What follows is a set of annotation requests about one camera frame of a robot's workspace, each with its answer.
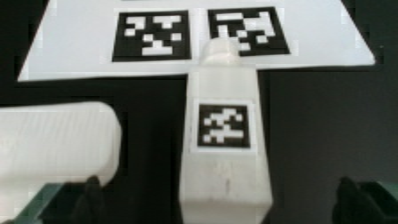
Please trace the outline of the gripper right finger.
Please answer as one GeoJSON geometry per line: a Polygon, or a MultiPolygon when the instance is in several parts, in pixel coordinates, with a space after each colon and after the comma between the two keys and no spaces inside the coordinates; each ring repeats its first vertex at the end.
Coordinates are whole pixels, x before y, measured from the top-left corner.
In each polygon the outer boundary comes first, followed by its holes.
{"type": "Polygon", "coordinates": [[[340,179],[333,224],[398,224],[398,182],[340,179]]]}

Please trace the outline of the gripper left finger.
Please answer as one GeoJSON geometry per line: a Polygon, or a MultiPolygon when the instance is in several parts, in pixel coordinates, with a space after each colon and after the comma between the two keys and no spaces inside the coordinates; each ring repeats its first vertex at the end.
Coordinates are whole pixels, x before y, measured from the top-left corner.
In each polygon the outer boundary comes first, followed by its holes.
{"type": "Polygon", "coordinates": [[[106,224],[107,206],[100,178],[52,183],[42,195],[38,224],[106,224]]]}

